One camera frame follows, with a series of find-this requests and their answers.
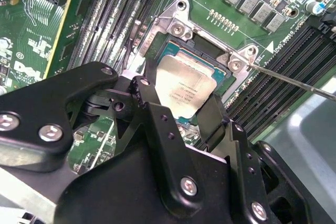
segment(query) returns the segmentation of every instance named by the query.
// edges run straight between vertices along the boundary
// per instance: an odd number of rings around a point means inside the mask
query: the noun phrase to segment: motherboard
[[[240,57],[322,85],[336,71],[335,34],[321,22],[334,8],[335,0],[0,0],[0,94],[92,61],[141,74],[151,58],[160,101],[187,144],[201,146],[195,113],[213,92],[253,141],[308,94]],[[74,133],[74,171],[113,157],[113,126],[101,118]]]

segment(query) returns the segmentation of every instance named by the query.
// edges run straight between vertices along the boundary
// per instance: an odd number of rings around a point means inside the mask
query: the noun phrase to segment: silver screw
[[[46,142],[55,142],[62,138],[63,131],[55,125],[45,125],[38,131],[39,137]]]
[[[181,187],[185,194],[189,196],[195,196],[197,194],[197,186],[195,182],[189,178],[183,177],[181,179]]]
[[[235,62],[232,64],[232,69],[233,70],[238,70],[240,68],[240,63],[239,62]]]
[[[264,210],[264,208],[262,207],[261,204],[254,201],[251,206],[252,206],[252,211],[253,211],[254,215],[259,220],[265,221],[267,219],[266,211]]]
[[[243,128],[239,124],[236,124],[236,129],[239,131],[244,131]]]
[[[143,78],[140,81],[141,81],[142,84],[147,85],[147,86],[150,84],[149,81],[147,81],[146,79],[143,79]]]
[[[101,71],[105,74],[108,74],[109,76],[113,75],[113,72],[110,68],[102,68]]]
[[[271,147],[268,144],[264,144],[264,148],[265,150],[267,150],[268,152],[272,151]]]
[[[20,124],[19,118],[11,114],[0,114],[0,131],[11,131]]]
[[[182,31],[182,29],[181,29],[180,26],[176,26],[176,27],[174,28],[174,32],[175,32],[176,34],[180,34],[181,31]]]

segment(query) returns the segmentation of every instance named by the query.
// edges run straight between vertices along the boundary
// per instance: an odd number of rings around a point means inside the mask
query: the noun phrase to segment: capacitor
[[[7,93],[7,90],[5,89],[5,87],[4,86],[0,86],[0,95],[3,95],[5,93]]]
[[[318,2],[315,0],[308,0],[304,5],[304,9],[315,16],[321,15],[325,7],[326,7],[325,3]]]

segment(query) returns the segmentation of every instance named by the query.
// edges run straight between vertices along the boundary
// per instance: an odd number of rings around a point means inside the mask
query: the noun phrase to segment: mounting hole
[[[252,167],[249,167],[249,168],[248,168],[248,171],[249,171],[251,174],[255,174],[255,173],[256,173]]]
[[[294,9],[289,13],[288,16],[291,18],[295,18],[298,14],[299,14],[299,11],[297,9]]]
[[[166,122],[168,120],[168,118],[167,118],[166,115],[161,115],[161,120]]]
[[[104,74],[108,74],[109,76],[113,75],[113,72],[110,68],[108,67],[105,67],[105,68],[102,68],[101,71],[104,73]]]
[[[255,55],[257,53],[257,50],[255,47],[250,47],[248,50],[247,50],[247,54],[248,55]]]
[[[170,132],[170,133],[168,134],[168,138],[169,138],[170,140],[173,140],[173,139],[175,138],[175,135],[174,135],[172,132]]]
[[[185,34],[185,38],[186,38],[186,39],[190,39],[190,38],[191,38],[191,33],[186,33],[186,34]]]
[[[179,10],[185,10],[187,8],[187,5],[185,4],[185,2],[179,1],[178,4],[177,4],[177,8]]]
[[[120,112],[124,109],[125,107],[125,104],[123,104],[122,102],[116,102],[114,105],[113,105],[113,109],[117,112]]]
[[[144,84],[144,85],[147,85],[147,86],[150,85],[150,82],[147,81],[147,80],[144,79],[144,78],[140,79],[140,81],[141,81],[141,83]]]

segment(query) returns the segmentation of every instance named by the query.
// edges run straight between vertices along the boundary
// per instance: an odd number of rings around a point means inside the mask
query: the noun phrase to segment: screwdriver
[[[320,95],[320,96],[322,96],[322,97],[324,97],[324,98],[327,98],[327,99],[329,99],[329,100],[332,100],[332,101],[336,102],[336,95],[333,95],[333,94],[331,94],[331,93],[325,92],[325,91],[323,91],[323,90],[321,90],[321,89],[318,89],[318,88],[315,88],[315,87],[313,87],[313,86],[311,86],[311,85],[308,85],[308,84],[305,84],[305,83],[303,83],[303,82],[294,80],[294,79],[292,79],[292,78],[283,76],[282,74],[275,73],[275,72],[273,72],[273,71],[271,71],[271,70],[268,70],[268,69],[266,69],[266,68],[259,67],[259,66],[254,65],[254,64],[250,64],[250,63],[249,63],[248,66],[249,66],[250,68],[253,68],[253,69],[255,69],[255,70],[258,70],[258,71],[260,71],[260,72],[262,72],[262,73],[265,73],[265,74],[267,74],[267,75],[269,75],[269,76],[272,76],[272,77],[274,77],[274,78],[277,78],[277,79],[279,79],[279,80],[281,80],[281,81],[285,81],[285,82],[287,82],[287,83],[289,83],[289,84],[292,84],[292,85],[294,85],[294,86],[296,86],[296,87],[302,88],[302,89],[304,89],[304,90],[306,90],[306,91],[312,92],[312,93],[314,93],[314,94],[318,94],[318,95]]]

